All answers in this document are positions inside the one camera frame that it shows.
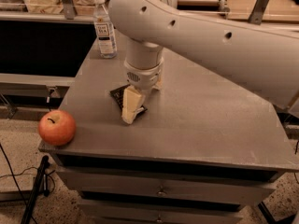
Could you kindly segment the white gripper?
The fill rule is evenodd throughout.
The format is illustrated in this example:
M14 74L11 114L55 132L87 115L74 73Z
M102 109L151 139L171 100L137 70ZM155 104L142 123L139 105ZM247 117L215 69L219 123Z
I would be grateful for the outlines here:
M141 67L141 64L144 62L129 59L124 62L124 74L129 86L123 92L121 117L127 124L133 123L151 91L159 91L163 87L164 59L151 67Z

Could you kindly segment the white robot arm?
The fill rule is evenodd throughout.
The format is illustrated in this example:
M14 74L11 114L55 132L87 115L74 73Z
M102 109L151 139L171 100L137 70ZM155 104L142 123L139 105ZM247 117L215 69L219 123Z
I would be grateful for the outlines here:
M176 6L177 0L109 1L111 21L128 37L124 67L137 90L157 83L167 48L299 117L297 34Z

